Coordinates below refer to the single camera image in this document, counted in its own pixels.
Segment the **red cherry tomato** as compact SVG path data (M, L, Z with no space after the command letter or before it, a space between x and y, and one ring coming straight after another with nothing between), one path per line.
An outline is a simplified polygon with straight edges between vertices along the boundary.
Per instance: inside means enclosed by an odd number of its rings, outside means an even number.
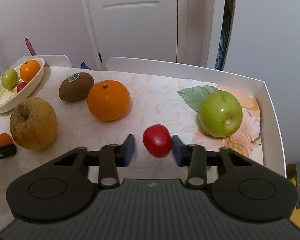
M17 93L19 93L24 87L26 87L27 86L27 83L26 82L21 82L21 83L19 83L18 85L17 85L17 88L16 88L16 90L17 90Z
M161 124L147 128L142 139L148 153L156 158L166 157L172 149L171 135L168 129Z

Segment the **green apple front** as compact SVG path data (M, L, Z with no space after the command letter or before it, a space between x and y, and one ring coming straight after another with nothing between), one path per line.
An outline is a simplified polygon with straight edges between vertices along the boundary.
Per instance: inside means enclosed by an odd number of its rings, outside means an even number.
M13 89L18 82L18 74L12 69L8 68L4 71L1 77L2 86L6 89Z

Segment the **green apple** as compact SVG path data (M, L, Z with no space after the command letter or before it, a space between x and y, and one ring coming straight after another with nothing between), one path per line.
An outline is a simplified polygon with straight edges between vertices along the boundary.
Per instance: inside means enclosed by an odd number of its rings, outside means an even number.
M13 89L18 82L18 74L12 69L8 68L4 71L1 77L2 86L6 89Z
M200 104L198 116L203 130L215 138L238 131L243 120L239 101L229 92L217 90Z

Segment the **orange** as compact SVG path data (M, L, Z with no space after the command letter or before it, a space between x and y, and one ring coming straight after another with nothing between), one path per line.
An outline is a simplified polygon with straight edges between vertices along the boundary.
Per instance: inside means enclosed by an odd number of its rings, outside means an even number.
M36 60L29 60L23 63L19 70L20 78L29 83L40 70L40 64Z
M87 96L90 113L102 122L114 121L123 117L129 110L130 101L129 90L116 80L98 82Z

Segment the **small tangerine lower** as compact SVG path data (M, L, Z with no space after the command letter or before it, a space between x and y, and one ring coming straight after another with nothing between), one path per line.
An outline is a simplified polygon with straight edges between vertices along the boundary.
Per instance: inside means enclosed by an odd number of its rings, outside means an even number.
M5 145L13 144L12 137L7 133L2 133L0 135L0 147Z

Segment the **large red yellow apple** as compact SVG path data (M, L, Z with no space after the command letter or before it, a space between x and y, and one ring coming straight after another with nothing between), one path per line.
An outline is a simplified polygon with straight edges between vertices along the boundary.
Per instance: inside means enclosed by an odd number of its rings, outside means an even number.
M32 151L46 149L57 138L57 115L44 99L27 98L11 114L10 133L22 148Z

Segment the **green apple far right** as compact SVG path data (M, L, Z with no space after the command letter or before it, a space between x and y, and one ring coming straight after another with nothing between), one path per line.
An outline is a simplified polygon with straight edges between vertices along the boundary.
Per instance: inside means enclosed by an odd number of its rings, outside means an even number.
M215 138L238 131L243 120L239 101L229 92L217 90L200 104L198 116L203 130Z

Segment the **cream duck print plate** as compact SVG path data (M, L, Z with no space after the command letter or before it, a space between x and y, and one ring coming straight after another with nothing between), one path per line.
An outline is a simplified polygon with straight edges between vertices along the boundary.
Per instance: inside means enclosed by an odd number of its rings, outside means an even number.
M42 57L35 57L33 60L39 63L40 70L20 92L17 92L17 87L11 90L4 88L0 79L0 113L14 109L20 102L28 98L40 84L44 75L45 60Z

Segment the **white tray table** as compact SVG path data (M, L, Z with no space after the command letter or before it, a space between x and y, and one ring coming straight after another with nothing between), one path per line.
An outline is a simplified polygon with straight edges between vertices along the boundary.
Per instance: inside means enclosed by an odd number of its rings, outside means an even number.
M187 170L176 165L172 156L157 159L142 142L146 128L162 124L171 134L189 144L200 144L210 150L229 146L274 172L285 176L286 161L279 123L266 84L237 74L185 64L114 57L106 70L91 71L95 82L117 80L124 84L132 104L126 116L113 122L94 118L87 102L67 103L58 96L61 83L77 72L64 55L44 56L43 78L34 96L46 100L55 110L58 135L42 151L18 148L13 157L0 162L0 231L13 221L6 202L8 185L19 176L78 146L99 150L111 143L122 143L133 134L136 153L127 168L119 169L119 178L185 178ZM227 139L203 135L197 113L179 95L179 90L211 85L231 92L243 107L240 130Z

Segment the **brown kiwi with sticker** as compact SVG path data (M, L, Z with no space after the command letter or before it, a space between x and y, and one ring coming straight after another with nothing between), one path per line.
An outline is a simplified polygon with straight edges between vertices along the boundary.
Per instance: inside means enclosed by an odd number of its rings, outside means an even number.
M88 96L93 86L94 79L89 73L75 73L61 83L59 98L66 102L83 100Z

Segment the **pink stick tool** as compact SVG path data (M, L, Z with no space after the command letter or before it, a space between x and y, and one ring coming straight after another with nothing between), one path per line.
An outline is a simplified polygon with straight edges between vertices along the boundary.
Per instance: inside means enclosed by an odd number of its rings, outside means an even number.
M31 56L36 56L36 52L34 51L34 48L31 44L31 42L29 41L29 39L27 37L24 37L24 40L25 40L25 44L26 44L26 47L30 53Z

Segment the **white panel door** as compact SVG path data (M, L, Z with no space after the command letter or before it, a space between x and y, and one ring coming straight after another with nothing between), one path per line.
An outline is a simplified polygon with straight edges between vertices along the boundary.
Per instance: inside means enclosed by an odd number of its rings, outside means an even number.
M187 0L81 0L96 69L112 56L184 63Z

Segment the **white wardrobe sliding door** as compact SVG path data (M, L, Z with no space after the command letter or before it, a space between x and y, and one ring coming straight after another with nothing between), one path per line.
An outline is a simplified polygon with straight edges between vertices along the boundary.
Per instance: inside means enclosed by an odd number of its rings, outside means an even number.
M300 0L235 0L224 70L266 83L286 162L300 161Z

